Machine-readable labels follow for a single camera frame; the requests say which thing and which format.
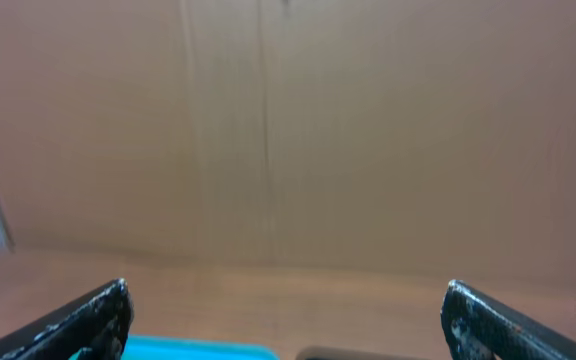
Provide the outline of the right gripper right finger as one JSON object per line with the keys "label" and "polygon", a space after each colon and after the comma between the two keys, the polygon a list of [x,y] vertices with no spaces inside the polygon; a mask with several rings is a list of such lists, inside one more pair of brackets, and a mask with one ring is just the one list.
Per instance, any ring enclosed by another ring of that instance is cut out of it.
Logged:
{"label": "right gripper right finger", "polygon": [[576,360],[576,342],[453,279],[440,312],[452,358]]}

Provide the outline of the black soapy water tray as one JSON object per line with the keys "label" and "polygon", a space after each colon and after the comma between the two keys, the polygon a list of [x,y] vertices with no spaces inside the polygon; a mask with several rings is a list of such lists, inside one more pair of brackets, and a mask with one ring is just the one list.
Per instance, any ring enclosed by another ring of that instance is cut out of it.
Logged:
{"label": "black soapy water tray", "polygon": [[421,358],[380,354],[359,350],[310,346],[302,349],[296,360],[422,360]]}

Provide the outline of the teal plastic tray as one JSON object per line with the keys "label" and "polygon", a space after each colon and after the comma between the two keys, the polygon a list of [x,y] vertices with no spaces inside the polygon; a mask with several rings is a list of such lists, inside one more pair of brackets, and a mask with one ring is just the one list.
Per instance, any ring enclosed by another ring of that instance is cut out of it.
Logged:
{"label": "teal plastic tray", "polygon": [[122,360],[279,360],[271,349],[236,342],[131,334]]}

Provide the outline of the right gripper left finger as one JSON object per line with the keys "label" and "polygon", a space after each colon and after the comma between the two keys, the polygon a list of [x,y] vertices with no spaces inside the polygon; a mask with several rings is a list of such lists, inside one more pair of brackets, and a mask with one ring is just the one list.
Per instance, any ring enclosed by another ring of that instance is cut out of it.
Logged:
{"label": "right gripper left finger", "polygon": [[0,338],[0,360],[119,359],[132,321],[127,282],[113,279]]}

